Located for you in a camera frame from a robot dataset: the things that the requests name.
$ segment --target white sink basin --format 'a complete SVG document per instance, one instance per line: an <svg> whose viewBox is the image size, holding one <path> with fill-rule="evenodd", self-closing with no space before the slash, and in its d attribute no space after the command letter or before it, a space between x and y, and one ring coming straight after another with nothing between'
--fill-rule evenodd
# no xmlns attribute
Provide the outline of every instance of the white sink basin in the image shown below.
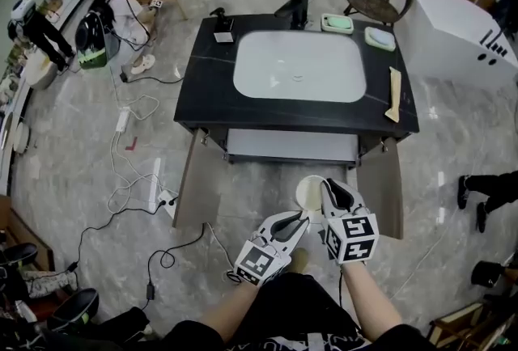
<svg viewBox="0 0 518 351"><path fill-rule="evenodd" d="M367 84L362 57L347 36L251 32L240 42L234 85L250 98L355 102Z"/></svg>

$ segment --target red tape mark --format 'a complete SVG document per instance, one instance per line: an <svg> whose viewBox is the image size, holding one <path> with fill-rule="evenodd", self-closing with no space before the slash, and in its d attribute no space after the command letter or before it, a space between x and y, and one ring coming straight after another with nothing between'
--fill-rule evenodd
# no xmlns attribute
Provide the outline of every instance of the red tape mark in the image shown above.
<svg viewBox="0 0 518 351"><path fill-rule="evenodd" d="M129 147L126 147L126 151L133 151L135 147L137 146L137 137L133 139L133 144Z"/></svg>

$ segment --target beige brush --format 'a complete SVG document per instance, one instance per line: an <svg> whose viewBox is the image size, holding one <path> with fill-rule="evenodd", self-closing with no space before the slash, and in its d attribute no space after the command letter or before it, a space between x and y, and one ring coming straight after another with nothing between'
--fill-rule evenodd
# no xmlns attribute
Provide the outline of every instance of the beige brush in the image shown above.
<svg viewBox="0 0 518 351"><path fill-rule="evenodd" d="M401 98L401 72L390 67L390 94L392 107L385 115L394 122L399 122L399 101Z"/></svg>

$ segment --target black countertop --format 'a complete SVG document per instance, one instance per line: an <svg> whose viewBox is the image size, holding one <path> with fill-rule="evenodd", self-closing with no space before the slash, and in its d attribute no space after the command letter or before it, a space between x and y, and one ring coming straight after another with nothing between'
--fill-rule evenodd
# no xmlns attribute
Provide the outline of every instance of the black countertop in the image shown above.
<svg viewBox="0 0 518 351"><path fill-rule="evenodd" d="M399 49L387 52L364 41L367 26L392 29L355 20L350 36L359 46L367 91L353 103L296 99L258 99L241 95L234 87L237 48L245 34L258 30L287 30L290 21L273 15L237 15L234 44L214 39L216 18L202 21L191 52L176 106L175 121L189 129L281 129L320 133L356 133L402 138L419 131L414 96ZM390 69L401 71L400 121L384 113L390 108Z"/></svg>

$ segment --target black faucet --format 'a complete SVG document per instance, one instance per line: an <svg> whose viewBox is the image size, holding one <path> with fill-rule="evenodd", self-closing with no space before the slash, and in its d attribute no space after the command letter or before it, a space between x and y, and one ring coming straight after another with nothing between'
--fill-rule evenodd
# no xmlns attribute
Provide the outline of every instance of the black faucet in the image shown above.
<svg viewBox="0 0 518 351"><path fill-rule="evenodd" d="M291 15L290 29L304 30L308 22L308 0L290 0L274 13L276 18Z"/></svg>

